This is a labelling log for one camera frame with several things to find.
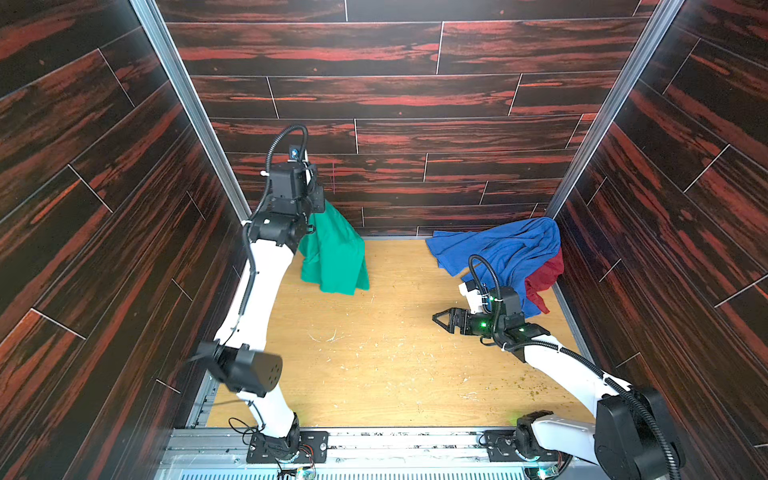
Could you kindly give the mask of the green cloth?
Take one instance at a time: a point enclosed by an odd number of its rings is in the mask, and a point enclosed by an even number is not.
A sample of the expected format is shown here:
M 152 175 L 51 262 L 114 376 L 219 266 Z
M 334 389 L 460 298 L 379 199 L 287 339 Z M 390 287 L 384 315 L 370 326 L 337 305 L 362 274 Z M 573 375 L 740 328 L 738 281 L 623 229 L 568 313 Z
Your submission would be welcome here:
M 328 201 L 323 213 L 313 213 L 307 234 L 299 244 L 304 259 L 301 280 L 316 284 L 324 293 L 354 295 L 368 291 L 370 282 L 365 243 L 346 218 Z

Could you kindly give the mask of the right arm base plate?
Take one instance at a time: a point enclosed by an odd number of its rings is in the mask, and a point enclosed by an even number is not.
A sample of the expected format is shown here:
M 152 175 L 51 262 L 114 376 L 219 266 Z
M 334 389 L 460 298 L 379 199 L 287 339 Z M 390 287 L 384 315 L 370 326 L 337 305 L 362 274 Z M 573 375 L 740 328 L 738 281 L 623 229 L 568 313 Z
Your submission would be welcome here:
M 491 463 L 559 463 L 565 460 L 562 453 L 553 450 L 524 453 L 516 444 L 514 429 L 484 430 L 477 442 Z

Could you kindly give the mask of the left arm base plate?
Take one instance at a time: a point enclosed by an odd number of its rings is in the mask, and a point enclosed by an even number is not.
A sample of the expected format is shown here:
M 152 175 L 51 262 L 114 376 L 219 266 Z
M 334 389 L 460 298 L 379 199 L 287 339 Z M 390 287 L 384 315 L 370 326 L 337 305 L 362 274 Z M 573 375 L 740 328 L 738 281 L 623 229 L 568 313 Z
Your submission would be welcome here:
M 282 438 L 255 433 L 248 446 L 246 462 L 323 464 L 327 459 L 329 437 L 327 431 L 318 430 L 300 430 Z

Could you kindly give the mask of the blue cloth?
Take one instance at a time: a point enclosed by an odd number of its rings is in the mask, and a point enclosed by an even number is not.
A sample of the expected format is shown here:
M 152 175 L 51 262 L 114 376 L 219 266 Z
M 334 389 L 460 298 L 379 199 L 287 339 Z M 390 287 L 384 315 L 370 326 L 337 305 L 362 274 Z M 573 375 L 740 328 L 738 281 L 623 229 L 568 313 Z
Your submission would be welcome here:
M 486 259 L 500 285 L 520 296 L 527 317 L 535 313 L 535 307 L 526 299 L 525 279 L 561 250 L 561 237 L 557 223 L 541 217 L 481 232 L 436 231 L 426 245 L 438 266 L 452 276 L 463 273 L 472 254 Z

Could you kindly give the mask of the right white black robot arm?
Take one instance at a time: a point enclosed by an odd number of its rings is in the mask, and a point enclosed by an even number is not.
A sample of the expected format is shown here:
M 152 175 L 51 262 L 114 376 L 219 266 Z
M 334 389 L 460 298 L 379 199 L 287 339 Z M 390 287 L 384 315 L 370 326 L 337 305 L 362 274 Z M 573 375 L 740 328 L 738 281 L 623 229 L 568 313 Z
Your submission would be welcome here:
M 488 452 L 544 462 L 537 479 L 558 477 L 575 459 L 599 466 L 610 479 L 680 478 L 685 454 L 657 390 L 609 374 L 528 322 L 510 288 L 488 291 L 470 281 L 460 292 L 467 308 L 434 314 L 436 325 L 512 354 L 567 390 L 593 417 L 582 422 L 535 411 L 520 417 L 509 434 L 486 434 Z

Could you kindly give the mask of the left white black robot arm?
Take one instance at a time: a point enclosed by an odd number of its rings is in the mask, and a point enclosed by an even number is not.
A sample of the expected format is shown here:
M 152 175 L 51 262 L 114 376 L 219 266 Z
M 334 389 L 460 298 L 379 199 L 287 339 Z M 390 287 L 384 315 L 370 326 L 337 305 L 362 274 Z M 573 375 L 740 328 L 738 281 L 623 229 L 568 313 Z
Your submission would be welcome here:
M 317 168 L 306 161 L 279 163 L 265 173 L 265 196 L 243 224 L 247 263 L 234 303 L 214 339 L 199 344 L 195 359 L 248 406 L 257 421 L 257 445 L 290 461 L 299 452 L 299 420 L 279 388 L 282 358 L 265 351 L 268 325 L 283 277 L 312 231 L 310 216 L 325 210 L 325 199 Z

